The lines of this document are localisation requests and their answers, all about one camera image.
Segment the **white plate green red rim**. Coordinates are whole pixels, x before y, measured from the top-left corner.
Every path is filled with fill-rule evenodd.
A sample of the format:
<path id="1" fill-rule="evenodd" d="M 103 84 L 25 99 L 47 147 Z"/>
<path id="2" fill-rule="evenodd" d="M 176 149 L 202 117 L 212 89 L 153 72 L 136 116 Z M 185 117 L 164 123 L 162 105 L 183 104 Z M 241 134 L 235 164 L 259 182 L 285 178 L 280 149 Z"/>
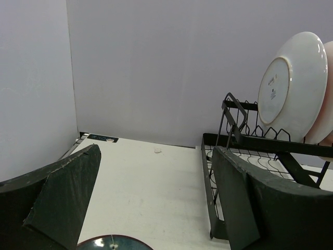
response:
<path id="1" fill-rule="evenodd" d="M 332 145 L 332 41 L 324 44 L 328 62 L 325 97 L 319 115 L 305 136 L 308 144 Z"/>

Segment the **red plate blue flower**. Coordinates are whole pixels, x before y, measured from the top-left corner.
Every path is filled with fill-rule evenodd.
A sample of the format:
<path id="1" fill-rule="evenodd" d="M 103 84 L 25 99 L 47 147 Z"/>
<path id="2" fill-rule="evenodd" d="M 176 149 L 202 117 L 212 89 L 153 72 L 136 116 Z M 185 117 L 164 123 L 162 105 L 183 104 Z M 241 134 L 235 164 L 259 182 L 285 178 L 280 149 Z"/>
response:
<path id="1" fill-rule="evenodd" d="M 264 137 L 301 142 L 324 100 L 328 62 L 324 45 L 312 32 L 291 37 L 267 67 L 258 92 Z"/>

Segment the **dark teal round plate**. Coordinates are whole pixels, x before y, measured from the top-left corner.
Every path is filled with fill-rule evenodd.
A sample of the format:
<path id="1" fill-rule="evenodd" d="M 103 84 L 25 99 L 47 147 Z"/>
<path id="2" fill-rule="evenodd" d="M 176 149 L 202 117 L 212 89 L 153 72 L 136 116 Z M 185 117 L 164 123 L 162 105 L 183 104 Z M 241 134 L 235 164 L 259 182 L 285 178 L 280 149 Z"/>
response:
<path id="1" fill-rule="evenodd" d="M 153 250 L 148 244 L 134 237 L 120 234 L 101 235 L 79 243 L 76 249 Z"/>

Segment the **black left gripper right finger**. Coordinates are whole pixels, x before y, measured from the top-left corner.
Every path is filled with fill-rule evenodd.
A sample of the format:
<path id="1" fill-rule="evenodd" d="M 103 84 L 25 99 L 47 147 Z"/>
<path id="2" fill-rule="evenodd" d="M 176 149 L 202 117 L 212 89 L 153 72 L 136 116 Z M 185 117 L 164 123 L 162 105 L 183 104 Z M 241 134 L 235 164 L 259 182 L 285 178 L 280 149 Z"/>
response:
<path id="1" fill-rule="evenodd" d="M 263 170 L 223 147 L 212 153 L 232 249 L 332 249 L 332 192 Z"/>

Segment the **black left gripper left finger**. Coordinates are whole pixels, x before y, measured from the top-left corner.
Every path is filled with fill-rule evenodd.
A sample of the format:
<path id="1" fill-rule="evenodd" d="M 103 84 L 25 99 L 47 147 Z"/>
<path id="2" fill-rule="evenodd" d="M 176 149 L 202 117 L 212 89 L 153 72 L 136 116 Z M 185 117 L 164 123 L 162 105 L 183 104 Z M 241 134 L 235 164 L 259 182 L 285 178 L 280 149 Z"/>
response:
<path id="1" fill-rule="evenodd" d="M 92 144 L 1 182 L 1 249 L 75 249 L 100 162 Z"/>

